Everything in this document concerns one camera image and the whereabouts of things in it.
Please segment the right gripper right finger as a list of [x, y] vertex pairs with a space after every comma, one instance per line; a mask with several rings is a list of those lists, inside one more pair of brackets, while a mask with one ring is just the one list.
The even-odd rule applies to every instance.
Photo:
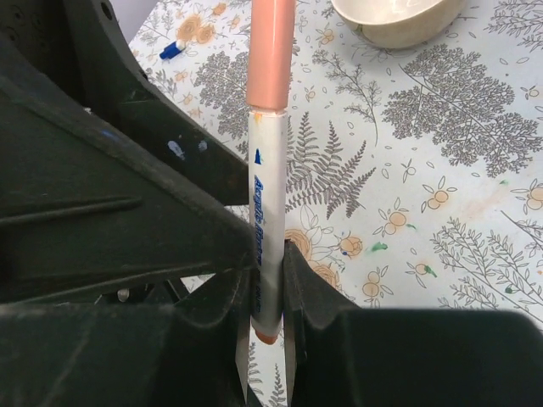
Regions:
[[345, 390], [350, 346], [342, 317], [357, 306], [285, 243], [283, 330], [289, 403], [324, 403]]

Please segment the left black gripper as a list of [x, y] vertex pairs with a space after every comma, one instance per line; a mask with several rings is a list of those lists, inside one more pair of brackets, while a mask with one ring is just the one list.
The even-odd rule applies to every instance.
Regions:
[[247, 271], [248, 168], [132, 55], [107, 1], [1, 4], [1, 300]]

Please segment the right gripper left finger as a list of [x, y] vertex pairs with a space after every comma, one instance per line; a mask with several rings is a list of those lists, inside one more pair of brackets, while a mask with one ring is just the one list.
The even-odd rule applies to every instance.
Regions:
[[217, 273], [183, 299], [183, 396], [189, 403], [248, 398], [249, 273]]

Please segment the blue pen cap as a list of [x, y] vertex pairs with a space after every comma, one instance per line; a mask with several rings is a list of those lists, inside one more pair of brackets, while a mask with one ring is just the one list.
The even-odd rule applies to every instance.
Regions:
[[181, 40], [176, 40], [166, 46], [163, 51], [160, 53], [160, 58], [162, 60], [171, 60], [177, 55], [180, 55], [185, 49], [185, 43]]

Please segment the floral tablecloth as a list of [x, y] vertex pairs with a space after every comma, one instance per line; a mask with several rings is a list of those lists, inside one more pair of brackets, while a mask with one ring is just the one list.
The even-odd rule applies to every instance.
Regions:
[[[245, 160], [249, 14], [158, 1], [130, 42]], [[542, 332], [542, 1], [467, 1], [400, 50], [298, 1], [293, 55], [286, 237], [309, 266], [362, 307], [515, 310]]]

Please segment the cream bowl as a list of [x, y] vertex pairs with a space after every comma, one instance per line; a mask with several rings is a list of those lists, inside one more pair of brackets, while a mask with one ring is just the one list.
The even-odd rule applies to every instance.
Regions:
[[432, 39], [466, 4], [465, 0], [332, 0], [335, 12], [356, 35], [389, 49]]

